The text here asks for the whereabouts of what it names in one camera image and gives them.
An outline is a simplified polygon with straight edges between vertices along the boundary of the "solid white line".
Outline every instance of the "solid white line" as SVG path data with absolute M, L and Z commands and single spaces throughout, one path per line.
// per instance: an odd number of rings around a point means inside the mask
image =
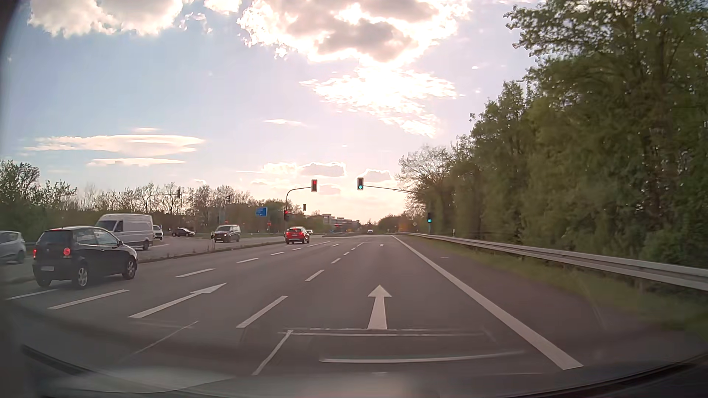
M 76 301 L 68 302 L 65 304 L 55 305 L 54 307 L 49 307 L 49 309 L 61 309 L 61 308 L 65 308 L 65 307 L 71 307 L 72 305 L 77 305 L 77 304 L 81 304 L 81 303 L 88 302 L 88 301 L 94 301 L 94 300 L 98 300 L 100 298 L 104 298 L 104 297 L 108 297 L 108 296 L 112 296 L 112 295 L 117 295 L 119 293 L 125 293 L 125 292 L 129 292 L 129 291 L 130 291 L 129 289 L 116 290 L 115 292 L 103 293 L 102 295 L 87 297 L 85 299 L 76 300 Z
M 241 322 L 238 326 L 236 326 L 236 329 L 243 329 L 246 326 L 250 325 L 255 321 L 256 319 L 260 318 L 265 314 L 266 312 L 270 311 L 273 307 L 278 305 L 281 301 L 287 299 L 287 296 L 280 296 L 279 298 L 275 299 L 274 302 L 271 302 L 269 305 L 266 305 L 265 308 L 263 308 L 261 311 L 258 311 L 257 313 L 251 315 L 250 318 L 246 319 L 245 321 Z
M 523 351 L 507 351 L 503 353 L 482 354 L 476 356 L 443 356 L 437 358 L 388 358 L 388 359 L 366 359 L 366 358 L 322 358 L 319 361 L 325 363 L 421 363 L 421 362 L 450 362 L 453 360 L 470 360 L 497 358 L 500 356 L 512 356 L 524 353 Z
M 165 308 L 167 308 L 167 307 L 172 307 L 173 305 L 179 304 L 179 303 L 181 303 L 182 301 L 185 301 L 185 300 L 189 300 L 189 299 L 192 298 L 192 297 L 197 297 L 197 296 L 200 295 L 200 294 L 202 294 L 202 293 L 192 293 L 192 294 L 190 294 L 190 295 L 186 295 L 186 296 L 184 296 L 184 297 L 180 297 L 180 298 L 178 298 L 177 300 L 172 300 L 172 301 L 166 302 L 166 303 L 164 303 L 164 304 L 162 304 L 162 305 L 158 305 L 157 307 L 153 307 L 153 308 L 151 308 L 151 309 L 146 309 L 146 310 L 144 310 L 143 312 L 138 312 L 137 314 L 130 315 L 128 318 L 145 318 L 145 317 L 147 317 L 148 315 L 152 315 L 152 314 L 154 314 L 155 312 L 162 311 L 163 309 L 165 309 Z
M 292 330 L 287 331 L 285 336 L 282 337 L 280 342 L 270 352 L 270 355 L 266 359 L 264 359 L 263 362 L 261 362 L 261 364 L 258 366 L 258 369 L 254 370 L 254 372 L 251 373 L 251 376 L 258 376 L 258 374 L 263 370 L 263 368 L 266 367 L 268 362 L 270 362 L 270 360 L 273 359 L 273 357 L 275 356 L 275 353 L 277 353 L 278 350 L 280 350 L 280 347 L 282 347 L 282 345 L 285 343 L 285 340 L 287 340 L 287 338 L 290 337 L 290 334 L 292 334 Z
M 42 291 L 40 291 L 40 292 L 27 293 L 26 295 L 13 296 L 13 297 L 10 297 L 10 298 L 6 298 L 5 300 L 14 300 L 14 299 L 22 298 L 22 297 L 30 297 L 30 296 L 36 296 L 36 295 L 43 295 L 43 294 L 45 294 L 45 293 L 53 292 L 53 291 L 55 291 L 55 290 L 56 290 L 56 289 L 42 290 Z
M 312 274 L 311 277 L 305 279 L 305 282 L 309 282 L 310 280 L 315 279 L 315 277 L 317 277 L 319 274 L 321 274 L 321 273 L 323 273 L 323 272 L 324 272 L 324 270 L 319 270 L 319 271 L 317 271 L 316 273 Z
M 186 274 L 184 274 L 184 275 L 177 275 L 175 278 L 184 278 L 184 277 L 186 277 L 186 276 L 197 275 L 198 273 L 213 271 L 213 270 L 215 270 L 215 269 L 216 269 L 216 268 L 207 268 L 207 269 L 205 269 L 205 270 L 194 271 L 194 272 L 186 273 Z
M 487 299 L 483 295 L 479 294 L 475 289 L 472 289 L 466 283 L 464 283 L 460 279 L 458 279 L 456 276 L 454 276 L 453 274 L 444 270 L 443 267 L 439 266 L 436 263 L 433 263 L 428 257 L 425 257 L 423 254 L 418 253 L 417 250 L 410 247 L 408 244 L 406 244 L 402 240 L 400 240 L 396 237 L 394 237 L 394 239 L 401 242 L 402 245 L 407 247 L 410 251 L 414 252 L 415 255 L 417 255 L 423 261 L 428 263 L 429 266 L 433 267 L 433 269 L 435 269 L 437 272 L 439 272 L 442 276 L 446 277 L 450 282 L 452 282 L 460 290 L 465 292 L 474 301 L 478 302 L 487 311 L 492 313 L 492 315 L 497 317 L 500 321 L 504 322 L 504 324 L 506 324 L 506 326 L 509 326 L 509 328 L 511 328 L 511 330 L 515 331 L 516 334 L 518 334 L 519 336 L 524 338 L 526 341 L 528 341 L 538 351 L 541 351 L 541 353 L 543 355 L 548 357 L 548 359 L 552 360 L 553 363 L 558 365 L 559 368 L 561 368 L 563 370 L 568 370 L 568 369 L 574 369 L 574 368 L 581 368 L 583 366 L 582 363 L 579 363 L 573 357 L 568 355 L 565 351 L 561 350 L 560 348 L 556 347 L 553 343 L 546 340 L 545 337 L 536 333 L 533 329 L 531 329 L 530 327 L 523 324 L 520 320 L 511 316 L 511 314 L 509 314 L 507 311 L 504 311 L 498 305 L 494 304 L 493 302 L 489 301 L 489 299 Z

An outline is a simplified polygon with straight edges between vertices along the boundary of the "road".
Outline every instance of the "road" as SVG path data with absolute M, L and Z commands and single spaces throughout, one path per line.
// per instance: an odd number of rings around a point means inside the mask
M 553 375 L 558 387 L 708 351 L 683 332 L 405 236 L 175 258 L 85 290 L 8 289 L 31 310 L 15 320 L 23 343 L 90 369 Z

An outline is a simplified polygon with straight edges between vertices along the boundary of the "car tire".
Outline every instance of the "car tire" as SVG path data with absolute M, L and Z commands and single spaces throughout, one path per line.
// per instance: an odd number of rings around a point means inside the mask
M 35 278 L 35 280 L 41 288 L 47 288 L 49 287 L 50 283 L 52 283 L 52 280 L 49 278 Z
M 123 279 L 131 280 L 135 278 L 137 272 L 137 261 L 131 256 L 125 262 L 125 271 L 123 271 Z
M 91 272 L 89 270 L 89 265 L 86 263 L 80 263 L 79 266 L 74 270 L 74 275 L 72 276 L 72 286 L 76 289 L 84 289 L 91 282 Z

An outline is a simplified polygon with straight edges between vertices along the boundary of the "dark suv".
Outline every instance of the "dark suv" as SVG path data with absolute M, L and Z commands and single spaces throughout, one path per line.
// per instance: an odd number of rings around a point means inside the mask
M 71 280 L 83 289 L 98 277 L 120 273 L 133 279 L 137 252 L 100 227 L 64 227 L 42 233 L 33 251 L 37 284 Z
M 240 241 L 241 227 L 238 225 L 220 225 L 216 231 L 212 232 L 212 239 L 214 239 L 214 242 Z

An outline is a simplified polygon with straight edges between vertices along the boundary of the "curb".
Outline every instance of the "curb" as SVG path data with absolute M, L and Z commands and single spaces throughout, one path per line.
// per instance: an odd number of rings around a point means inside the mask
M 261 243 L 256 243 L 256 244 L 245 244 L 240 247 L 226 247 L 223 249 L 215 249 L 211 251 L 200 251 L 198 253 L 185 253 L 185 254 L 176 254 L 174 256 L 167 256 L 167 257 L 158 257 L 158 258 L 148 258 L 145 260 L 139 260 L 138 259 L 138 264 L 145 264 L 145 263 L 156 263 L 157 261 L 165 261 L 165 260 L 171 260 L 173 258 L 183 258 L 183 257 L 193 257 L 193 256 L 202 256 L 204 254 L 213 254 L 213 253 L 221 253 L 223 251 L 233 251 L 233 250 L 241 250 L 241 249 L 249 249 L 251 247 L 260 247 L 260 246 L 270 246 L 271 244 L 282 244 L 281 241 L 267 241 L 267 242 L 261 242 Z M 34 275 L 28 275 L 28 276 L 20 276 L 17 278 L 12 278 L 6 280 L 4 283 L 6 285 L 14 285 L 16 283 L 25 283 L 25 282 L 30 282 L 32 280 L 35 280 Z

